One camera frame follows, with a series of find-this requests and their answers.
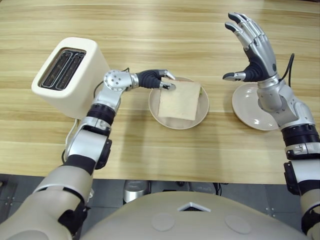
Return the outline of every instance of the robotic hand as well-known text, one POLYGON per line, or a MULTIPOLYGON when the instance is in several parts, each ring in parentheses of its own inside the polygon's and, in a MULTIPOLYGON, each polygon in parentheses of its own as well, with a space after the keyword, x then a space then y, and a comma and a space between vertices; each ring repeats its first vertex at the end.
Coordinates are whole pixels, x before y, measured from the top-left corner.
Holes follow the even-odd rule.
POLYGON ((226 22, 225 27, 241 42, 249 66, 242 72, 227 73, 223 79, 257 82, 258 104, 278 123, 286 146, 286 156, 292 160, 284 164, 284 175, 288 190, 301 195, 302 230, 306 235, 318 239, 320 139, 314 118, 308 106, 294 95, 283 78, 279 78, 274 51, 260 26, 241 13, 232 12, 228 16, 237 24, 226 22))

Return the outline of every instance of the empty plate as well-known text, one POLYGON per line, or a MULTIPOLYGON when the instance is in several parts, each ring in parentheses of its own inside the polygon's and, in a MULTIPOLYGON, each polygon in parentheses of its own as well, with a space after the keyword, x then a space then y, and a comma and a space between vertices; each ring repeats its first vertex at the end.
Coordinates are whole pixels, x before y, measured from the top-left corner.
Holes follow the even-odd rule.
MULTIPOLYGON (((186 77, 176 77, 176 81, 185 81, 185 82, 193 82, 191 79, 186 77)), ((173 117, 159 117, 159 104, 160 104, 160 89, 152 89, 149 95, 149 109, 152 116, 157 120, 160 124, 165 127, 176 129, 176 130, 184 130, 190 129, 199 123, 206 117, 209 111, 209 98, 203 87, 202 94, 199 95, 198 98, 198 106, 196 109, 195 120, 186 120, 179 119, 173 117)))
POLYGON ((232 107, 235 115, 254 129, 263 131, 278 129, 276 120, 259 107, 257 90, 257 83, 248 83, 234 91, 232 107))

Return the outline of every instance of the bread slice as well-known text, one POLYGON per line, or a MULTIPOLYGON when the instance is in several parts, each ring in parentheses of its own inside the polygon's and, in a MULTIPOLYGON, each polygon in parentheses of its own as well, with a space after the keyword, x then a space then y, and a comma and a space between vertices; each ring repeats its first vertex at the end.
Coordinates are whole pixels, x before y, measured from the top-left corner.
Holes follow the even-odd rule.
POLYGON ((201 85, 198 82, 166 80, 176 86, 173 91, 162 89, 158 116, 194 121, 201 85))

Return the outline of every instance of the black cable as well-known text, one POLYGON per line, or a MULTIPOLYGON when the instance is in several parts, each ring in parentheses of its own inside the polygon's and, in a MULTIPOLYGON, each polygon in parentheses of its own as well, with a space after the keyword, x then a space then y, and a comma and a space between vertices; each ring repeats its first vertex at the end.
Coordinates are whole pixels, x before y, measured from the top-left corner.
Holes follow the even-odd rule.
POLYGON ((222 187, 221 187, 221 184, 219 183, 219 189, 220 189, 220 196, 221 196, 221 194, 222 194, 222 187))
POLYGON ((98 89, 98 87, 103 83, 104 81, 101 81, 96 87, 95 89, 93 90, 93 98, 96 98, 96 91, 98 89))
POLYGON ((214 186, 214 189, 215 189, 215 195, 219 195, 218 183, 213 182, 213 186, 214 186))
POLYGON ((62 151, 62 154, 61 154, 61 161, 62 161, 62 163, 65 163, 66 161, 65 161, 65 152, 66 152, 66 149, 64 149, 63 151, 62 151))
POLYGON ((292 65, 294 63, 294 59, 295 59, 295 54, 292 53, 288 62, 288 65, 286 67, 286 70, 284 72, 284 75, 282 78, 280 78, 280 81, 282 81, 288 74, 289 72, 289 76, 288 76, 288 86, 291 87, 291 70, 292 70, 292 65))
POLYGON ((126 71, 128 71, 128 73, 129 73, 130 72, 130 68, 127 67, 125 70, 122 70, 121 72, 126 72, 126 71))

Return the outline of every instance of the cable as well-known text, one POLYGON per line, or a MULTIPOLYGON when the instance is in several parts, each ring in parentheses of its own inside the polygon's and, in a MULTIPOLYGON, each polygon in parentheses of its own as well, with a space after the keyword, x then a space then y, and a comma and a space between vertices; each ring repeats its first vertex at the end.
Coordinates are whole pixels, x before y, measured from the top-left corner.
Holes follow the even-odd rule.
POLYGON ((292 65, 294 63, 294 59, 295 59, 295 54, 292 53, 290 56, 288 65, 286 67, 285 73, 284 73, 283 77, 280 78, 280 80, 279 80, 279 81, 282 81, 287 76, 287 73, 289 72, 289 76, 288 76, 288 86, 289 87, 291 87, 291 70, 292 70, 292 65))
MULTIPOLYGON (((69 142, 69 138, 70 138, 70 136, 71 136, 71 133, 72 133, 72 132, 75 130, 75 128, 78 126, 78 122, 79 122, 78 119, 75 118, 75 119, 74 119, 74 123, 73 123, 73 125, 72 125, 69 133, 67 134, 67 136, 66 136, 66 138, 65 138, 65 146, 67 146, 67 144, 68 144, 68 142, 69 142)), ((62 154, 61 154, 61 160, 62 160, 63 163, 66 162, 66 161, 65 161, 65 157, 64 157, 65 152, 66 152, 66 149, 64 149, 63 152, 62 152, 62 154)))
POLYGON ((74 124, 73 124, 72 128, 70 129, 68 135, 67 135, 66 138, 65 138, 65 145, 68 144, 70 135, 71 135, 71 133, 74 131, 74 129, 75 129, 75 127, 76 127, 77 125, 78 125, 78 119, 75 118, 75 119, 74 119, 74 124))
POLYGON ((66 162, 66 161, 65 161, 65 152, 66 152, 66 149, 64 149, 64 150, 62 151, 62 154, 61 154, 61 161, 62 161, 63 164, 66 162))
POLYGON ((222 194, 222 187, 221 187, 221 184, 219 183, 219 189, 220 189, 220 196, 222 194))
POLYGON ((93 90, 93 98, 95 99, 96 98, 96 91, 98 89, 98 87, 100 87, 100 85, 103 83, 104 81, 101 81, 96 87, 95 89, 93 90))

